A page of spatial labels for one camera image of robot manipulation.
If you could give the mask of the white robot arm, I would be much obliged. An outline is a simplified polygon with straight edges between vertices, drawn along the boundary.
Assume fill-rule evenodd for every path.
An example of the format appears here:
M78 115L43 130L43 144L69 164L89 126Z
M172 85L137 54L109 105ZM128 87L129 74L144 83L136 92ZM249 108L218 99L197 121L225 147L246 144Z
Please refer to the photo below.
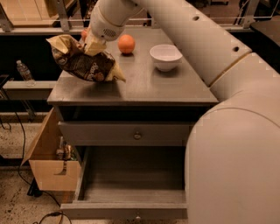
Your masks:
M280 76L186 0L98 0L91 32L121 33L147 10L219 104L186 146L189 224L280 224Z

